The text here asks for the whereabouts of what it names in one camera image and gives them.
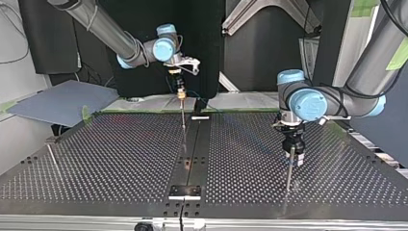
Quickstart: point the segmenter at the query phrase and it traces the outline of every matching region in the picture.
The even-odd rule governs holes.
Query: perforated table
[[[336,123],[306,126],[286,193],[274,113],[105,114],[0,176],[0,214],[408,221],[408,181]],[[171,187],[199,200],[169,200]]]

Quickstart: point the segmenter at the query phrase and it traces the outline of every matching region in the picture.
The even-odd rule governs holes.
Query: metal probe
[[[288,192],[291,190],[294,152],[295,152],[295,148],[291,147],[291,155],[289,157],[288,181],[286,183],[286,191]]]
[[[182,120],[182,127],[183,130],[186,130],[186,117],[184,113],[184,99],[180,100],[180,108],[181,108],[181,120]]]

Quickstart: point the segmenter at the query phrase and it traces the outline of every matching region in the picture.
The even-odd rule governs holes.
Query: blue joint cap
[[[385,95],[381,96],[378,98],[377,104],[375,105],[375,107],[372,109],[372,111],[367,114],[364,115],[363,117],[366,116],[378,116],[382,113],[382,111],[384,111],[385,108],[385,104],[387,103],[387,98],[385,97]]]
[[[298,90],[289,99],[289,108],[304,121],[315,121],[326,113],[327,100],[318,90]]]
[[[161,25],[158,28],[156,28],[156,31],[157,31],[157,36],[160,36],[163,34],[177,33],[176,28],[174,27],[173,24]]]
[[[296,81],[305,80],[305,75],[302,70],[289,69],[278,74],[278,85],[288,84]]]
[[[167,62],[176,52],[176,45],[170,38],[159,38],[153,45],[153,55],[156,60]]]
[[[116,58],[117,58],[117,62],[120,64],[120,66],[121,66],[123,69],[131,69],[131,68],[134,68],[133,66],[128,65],[126,62],[124,62],[123,59],[120,58],[118,55],[116,55]]]

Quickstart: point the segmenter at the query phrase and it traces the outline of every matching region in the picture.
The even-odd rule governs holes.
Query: robotic arm
[[[158,38],[141,43],[130,33],[123,31],[94,0],[47,0],[60,11],[65,11],[80,22],[87,31],[91,31],[117,54],[117,61],[125,68],[140,65],[149,67],[159,61],[168,67],[168,72],[177,83],[177,97],[180,99],[183,129],[186,128],[184,101],[187,97],[183,70],[197,75],[200,61],[183,56],[180,52],[181,36],[177,35],[172,24],[157,28]]]
[[[391,11],[408,25],[408,1],[394,1]],[[325,116],[377,116],[383,111],[385,93],[396,82],[398,73],[398,68],[389,64],[406,39],[404,34],[390,17],[384,16],[342,88],[312,87],[301,70],[279,73],[281,114],[274,126],[285,135],[283,148],[288,157],[294,156],[291,159],[295,166],[303,164],[304,122],[319,120],[322,125]]]

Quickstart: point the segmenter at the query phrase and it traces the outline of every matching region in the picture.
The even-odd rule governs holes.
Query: black backdrop
[[[156,28],[161,24],[175,24],[178,33],[184,37],[182,52],[201,61],[198,76],[185,73],[187,88],[205,98],[217,94],[224,1],[100,0],[100,4],[124,30],[140,41],[156,38]],[[170,92],[162,64],[125,70],[117,64],[114,52],[109,50],[108,53],[121,96]]]

